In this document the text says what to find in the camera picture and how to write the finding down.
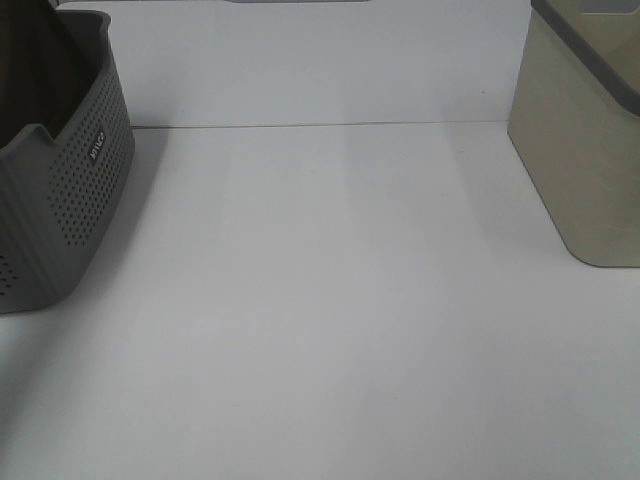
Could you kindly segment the brown towel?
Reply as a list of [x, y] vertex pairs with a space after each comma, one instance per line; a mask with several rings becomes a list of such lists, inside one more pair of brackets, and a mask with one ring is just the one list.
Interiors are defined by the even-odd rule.
[[56, 138], [87, 96], [100, 55], [73, 36], [48, 1], [1, 3], [1, 146], [27, 126]]

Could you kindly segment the grey perforated laundry basket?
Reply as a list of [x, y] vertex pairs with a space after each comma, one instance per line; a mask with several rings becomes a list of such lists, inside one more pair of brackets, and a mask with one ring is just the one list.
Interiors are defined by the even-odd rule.
[[91, 263], [121, 198], [135, 140], [101, 11], [58, 13], [96, 73], [57, 137], [25, 126], [1, 150], [1, 311], [67, 297]]

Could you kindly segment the beige plastic basket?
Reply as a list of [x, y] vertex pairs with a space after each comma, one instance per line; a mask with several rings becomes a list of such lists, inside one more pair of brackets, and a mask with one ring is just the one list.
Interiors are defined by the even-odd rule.
[[638, 267], [638, 2], [532, 2], [507, 133], [567, 250]]

